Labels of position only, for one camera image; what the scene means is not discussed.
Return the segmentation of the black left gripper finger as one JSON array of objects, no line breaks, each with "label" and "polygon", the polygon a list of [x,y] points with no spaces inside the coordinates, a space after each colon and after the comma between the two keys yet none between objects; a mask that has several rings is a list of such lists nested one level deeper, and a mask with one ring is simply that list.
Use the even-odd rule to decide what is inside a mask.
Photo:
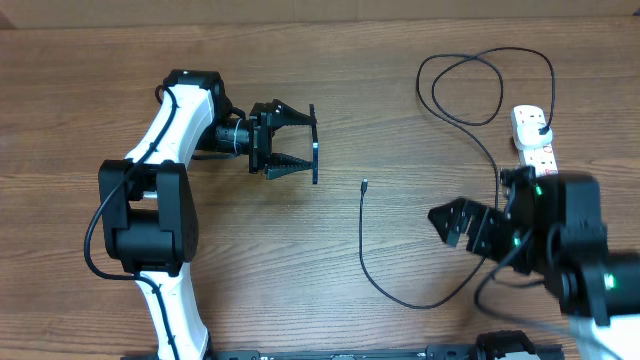
[{"label": "black left gripper finger", "polygon": [[264,168],[267,180],[274,180],[296,172],[313,170],[311,161],[303,160],[284,153],[272,153]]},{"label": "black left gripper finger", "polygon": [[273,130],[284,126],[315,126],[316,112],[313,104],[309,105],[309,113],[305,114],[286,105],[284,102],[274,99],[273,115],[271,116],[271,128]]}]

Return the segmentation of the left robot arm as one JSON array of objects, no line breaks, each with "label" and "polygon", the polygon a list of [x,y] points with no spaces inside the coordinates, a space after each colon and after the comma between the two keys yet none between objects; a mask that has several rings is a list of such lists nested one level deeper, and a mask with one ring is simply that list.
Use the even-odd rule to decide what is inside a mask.
[{"label": "left robot arm", "polygon": [[193,160],[245,156],[269,180],[318,171],[316,112],[278,99],[245,113],[215,71],[174,69],[155,90],[161,107],[140,143],[98,173],[100,205],[86,238],[103,226],[105,248],[145,297],[158,338],[154,359],[212,359],[191,278],[199,224],[187,169]]}]

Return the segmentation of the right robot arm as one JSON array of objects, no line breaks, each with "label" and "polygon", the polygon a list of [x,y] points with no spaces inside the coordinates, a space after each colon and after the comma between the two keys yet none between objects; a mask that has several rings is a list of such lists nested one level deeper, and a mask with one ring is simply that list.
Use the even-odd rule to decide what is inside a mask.
[{"label": "right robot arm", "polygon": [[484,314],[572,337],[585,359],[639,356],[639,255],[612,252],[602,220],[600,186],[589,173],[539,176],[531,166],[504,170],[502,210],[460,197],[431,209],[428,219],[441,240],[496,262],[497,274],[510,266],[538,273],[545,289],[569,319],[566,328],[492,309],[474,293]]}]

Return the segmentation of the Galaxy S24 smartphone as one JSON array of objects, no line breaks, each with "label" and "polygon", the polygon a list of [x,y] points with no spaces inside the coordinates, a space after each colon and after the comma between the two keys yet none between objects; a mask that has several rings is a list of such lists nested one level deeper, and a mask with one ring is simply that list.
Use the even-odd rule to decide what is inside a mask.
[{"label": "Galaxy S24 smartphone", "polygon": [[309,104],[310,116],[313,120],[311,125],[312,137],[312,184],[317,185],[319,181],[319,137],[317,130],[317,118],[314,104]]}]

